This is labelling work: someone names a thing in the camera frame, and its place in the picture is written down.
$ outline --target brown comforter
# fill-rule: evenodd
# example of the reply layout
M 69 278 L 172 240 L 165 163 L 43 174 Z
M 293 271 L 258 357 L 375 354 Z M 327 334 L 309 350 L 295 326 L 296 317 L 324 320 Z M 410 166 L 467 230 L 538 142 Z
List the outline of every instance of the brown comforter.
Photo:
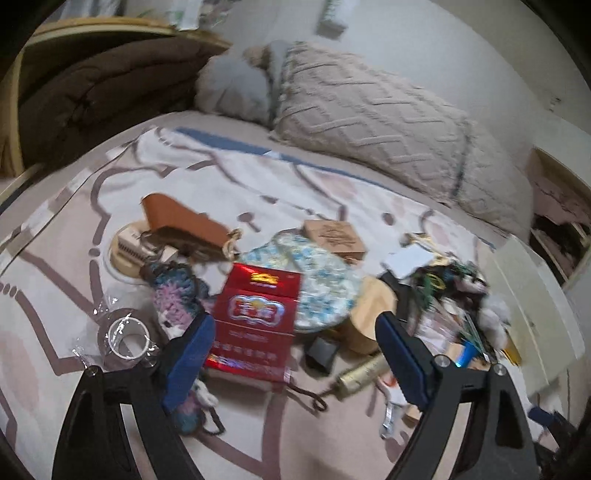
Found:
M 20 106 L 25 165 L 62 167 L 142 121 L 189 108 L 197 72 L 223 51 L 186 38 L 158 38 L 70 66 Z

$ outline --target blue gripper pad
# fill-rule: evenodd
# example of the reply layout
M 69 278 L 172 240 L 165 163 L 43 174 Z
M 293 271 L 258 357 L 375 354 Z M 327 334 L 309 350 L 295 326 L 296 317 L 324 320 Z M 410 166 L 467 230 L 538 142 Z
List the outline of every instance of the blue gripper pad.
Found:
M 426 365 L 422 367 L 419 364 L 411 350 L 411 343 L 420 342 L 420 345 L 413 344 L 413 348 L 424 349 L 428 356 L 432 356 L 421 340 L 410 337 L 397 322 L 392 313 L 381 313 L 375 322 L 375 338 L 404 397 L 420 411 L 424 411 L 429 404 L 427 373 L 423 368 Z M 428 361 L 423 351 L 419 353 Z
M 554 415 L 551 413 L 542 410 L 539 407 L 531 407 L 530 411 L 528 412 L 527 416 L 530 420 L 533 420 L 538 425 L 542 425 L 543 427 L 548 428 L 552 421 L 554 420 Z
M 167 412 L 172 412 L 187 399 L 193 382 L 203 368 L 213 345 L 216 333 L 215 323 L 213 317 L 207 314 L 197 328 L 191 324 L 185 334 L 178 339 L 184 340 L 183 343 L 186 343 L 186 346 L 166 376 L 162 405 Z

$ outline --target red cigarette box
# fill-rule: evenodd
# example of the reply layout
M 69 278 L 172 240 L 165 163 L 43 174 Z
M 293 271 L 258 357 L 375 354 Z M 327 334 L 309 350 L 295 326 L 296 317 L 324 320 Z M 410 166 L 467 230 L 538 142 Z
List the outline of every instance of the red cigarette box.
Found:
M 287 382 L 301 275 L 236 263 L 219 294 L 216 339 L 205 366 Z

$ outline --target brown leather wallet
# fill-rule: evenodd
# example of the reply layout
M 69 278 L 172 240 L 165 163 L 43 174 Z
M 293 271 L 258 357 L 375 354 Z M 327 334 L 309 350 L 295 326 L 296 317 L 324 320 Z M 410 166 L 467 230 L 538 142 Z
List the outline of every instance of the brown leather wallet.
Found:
M 151 193 L 142 199 L 150 226 L 150 242 L 172 245 L 184 255 L 196 251 L 217 260 L 223 258 L 222 247 L 229 231 L 206 213 L 196 213 L 162 193 Z

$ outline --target textured pillow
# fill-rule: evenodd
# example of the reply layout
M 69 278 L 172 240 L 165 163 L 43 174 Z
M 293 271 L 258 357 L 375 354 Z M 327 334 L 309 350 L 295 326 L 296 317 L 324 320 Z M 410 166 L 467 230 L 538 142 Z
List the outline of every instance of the textured pillow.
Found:
M 470 141 L 457 202 L 476 218 L 527 241 L 534 193 L 511 158 L 478 123 L 470 122 Z
M 269 122 L 269 84 L 265 72 L 244 59 L 212 57 L 195 84 L 195 107 L 249 122 Z
M 310 43 L 290 49 L 283 80 L 273 138 L 450 199 L 467 147 L 464 112 L 356 55 Z

